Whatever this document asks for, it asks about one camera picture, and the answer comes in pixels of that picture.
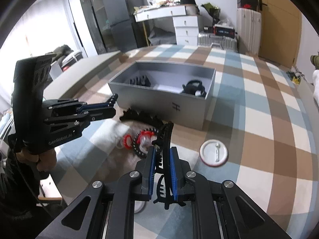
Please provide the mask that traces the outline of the person's left hand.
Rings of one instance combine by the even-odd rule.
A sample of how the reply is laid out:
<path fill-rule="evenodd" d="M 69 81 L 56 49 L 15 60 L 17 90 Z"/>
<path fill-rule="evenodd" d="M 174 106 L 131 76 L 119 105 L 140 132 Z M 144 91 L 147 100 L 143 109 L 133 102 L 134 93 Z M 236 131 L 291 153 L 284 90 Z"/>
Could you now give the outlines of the person's left hand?
<path fill-rule="evenodd" d="M 38 171 L 51 171 L 57 164 L 56 151 L 50 149 L 40 155 L 32 155 L 27 149 L 16 153 L 17 160 L 24 164 L 35 164 Z"/>

